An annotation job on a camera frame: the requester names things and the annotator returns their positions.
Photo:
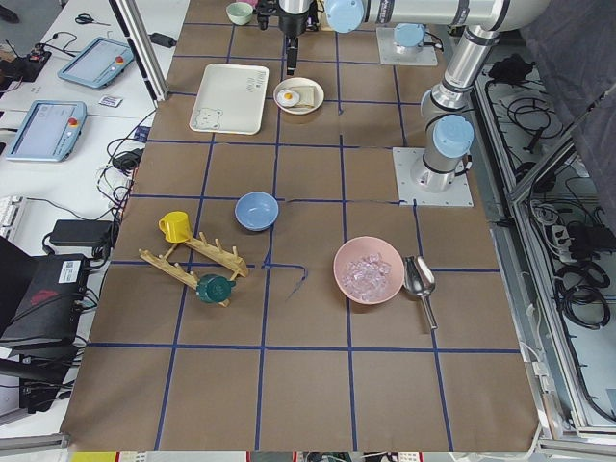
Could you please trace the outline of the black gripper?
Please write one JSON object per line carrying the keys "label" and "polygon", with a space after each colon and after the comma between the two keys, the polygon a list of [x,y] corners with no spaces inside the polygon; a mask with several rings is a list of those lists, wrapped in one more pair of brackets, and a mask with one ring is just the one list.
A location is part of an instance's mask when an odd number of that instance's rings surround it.
{"label": "black gripper", "polygon": [[306,30],[308,0],[278,1],[280,30],[286,35],[286,74],[294,75],[297,66],[298,37]]}

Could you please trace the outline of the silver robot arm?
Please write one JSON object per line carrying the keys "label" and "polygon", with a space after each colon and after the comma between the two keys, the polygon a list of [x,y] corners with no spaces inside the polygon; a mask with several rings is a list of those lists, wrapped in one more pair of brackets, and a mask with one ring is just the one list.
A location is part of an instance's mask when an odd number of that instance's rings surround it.
{"label": "silver robot arm", "polygon": [[398,54],[419,52],[424,47],[426,29],[421,23],[399,23],[394,28],[394,45]]}
{"label": "silver robot arm", "polygon": [[474,129],[460,113],[492,47],[503,32],[526,26],[548,5],[547,1],[326,1],[324,16],[339,33],[349,33],[368,22],[465,28],[441,82],[423,97],[426,147],[410,168],[415,184],[440,193],[450,187],[474,139]]}

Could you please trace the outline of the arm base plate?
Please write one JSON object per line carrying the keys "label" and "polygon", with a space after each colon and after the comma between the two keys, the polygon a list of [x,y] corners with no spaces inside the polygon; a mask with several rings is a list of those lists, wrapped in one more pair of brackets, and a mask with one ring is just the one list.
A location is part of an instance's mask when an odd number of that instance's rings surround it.
{"label": "arm base plate", "polygon": [[394,147],[393,160],[401,205],[473,207],[467,174],[461,162],[456,170],[437,173],[424,164],[424,149]]}
{"label": "arm base plate", "polygon": [[432,45],[404,47],[395,42],[394,28],[378,28],[376,40],[381,64],[407,66],[436,66],[437,54]]}

